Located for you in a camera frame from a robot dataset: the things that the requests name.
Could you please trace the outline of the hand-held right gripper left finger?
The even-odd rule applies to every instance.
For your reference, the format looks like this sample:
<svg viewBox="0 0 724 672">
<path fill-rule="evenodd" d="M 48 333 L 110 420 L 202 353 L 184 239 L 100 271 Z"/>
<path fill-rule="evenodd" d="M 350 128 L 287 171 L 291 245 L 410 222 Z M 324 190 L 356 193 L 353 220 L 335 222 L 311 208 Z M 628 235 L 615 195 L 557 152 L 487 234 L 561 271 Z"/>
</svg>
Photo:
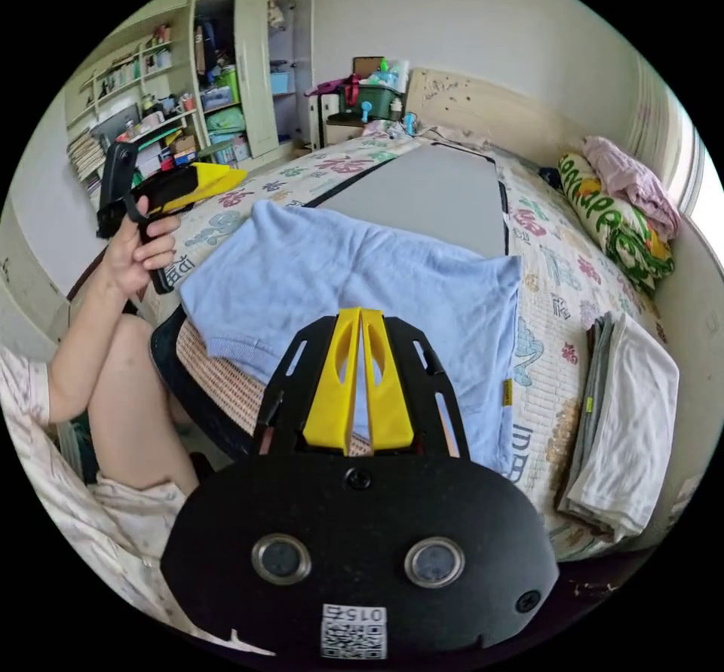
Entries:
<svg viewBox="0 0 724 672">
<path fill-rule="evenodd" d="M 360 308 L 336 316 L 303 431 L 309 446 L 342 456 L 350 451 L 356 407 L 360 321 Z"/>
</svg>

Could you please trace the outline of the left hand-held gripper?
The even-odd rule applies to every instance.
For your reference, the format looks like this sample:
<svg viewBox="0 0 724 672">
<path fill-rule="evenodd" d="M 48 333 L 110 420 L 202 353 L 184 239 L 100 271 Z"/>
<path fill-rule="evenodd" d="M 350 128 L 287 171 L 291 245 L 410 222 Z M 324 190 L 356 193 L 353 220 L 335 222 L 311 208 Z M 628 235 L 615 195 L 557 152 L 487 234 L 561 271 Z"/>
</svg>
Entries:
<svg viewBox="0 0 724 672">
<path fill-rule="evenodd" d="M 247 178 L 246 170 L 232 169 L 227 164 L 195 162 L 194 169 L 161 171 L 125 194 L 126 214 L 136 224 L 143 244 L 150 242 L 151 223 L 186 212 L 198 202 L 197 198 L 230 192 Z"/>
</svg>

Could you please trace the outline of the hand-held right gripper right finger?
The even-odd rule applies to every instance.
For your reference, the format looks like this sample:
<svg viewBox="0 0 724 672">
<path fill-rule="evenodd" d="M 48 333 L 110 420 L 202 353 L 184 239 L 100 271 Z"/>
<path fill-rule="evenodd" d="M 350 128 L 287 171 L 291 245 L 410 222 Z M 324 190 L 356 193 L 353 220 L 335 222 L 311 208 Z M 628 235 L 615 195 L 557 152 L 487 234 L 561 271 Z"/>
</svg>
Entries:
<svg viewBox="0 0 724 672">
<path fill-rule="evenodd" d="M 371 453 L 399 452 L 411 447 L 414 432 L 385 318 L 364 308 L 360 320 Z"/>
</svg>

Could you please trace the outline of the person's left hand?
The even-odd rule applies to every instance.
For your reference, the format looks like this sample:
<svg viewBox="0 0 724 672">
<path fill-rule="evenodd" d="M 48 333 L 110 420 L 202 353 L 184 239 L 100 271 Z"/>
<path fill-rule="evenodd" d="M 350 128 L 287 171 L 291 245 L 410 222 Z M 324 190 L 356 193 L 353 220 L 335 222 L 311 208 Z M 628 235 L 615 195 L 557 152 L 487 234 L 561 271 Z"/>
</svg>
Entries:
<svg viewBox="0 0 724 672">
<path fill-rule="evenodd" d="M 164 270 L 175 257 L 174 232 L 179 228 L 177 216 L 165 216 L 146 226 L 147 240 L 137 222 L 126 215 L 113 238 L 109 241 L 101 262 L 114 291 L 128 301 L 145 290 L 151 273 Z"/>
</svg>

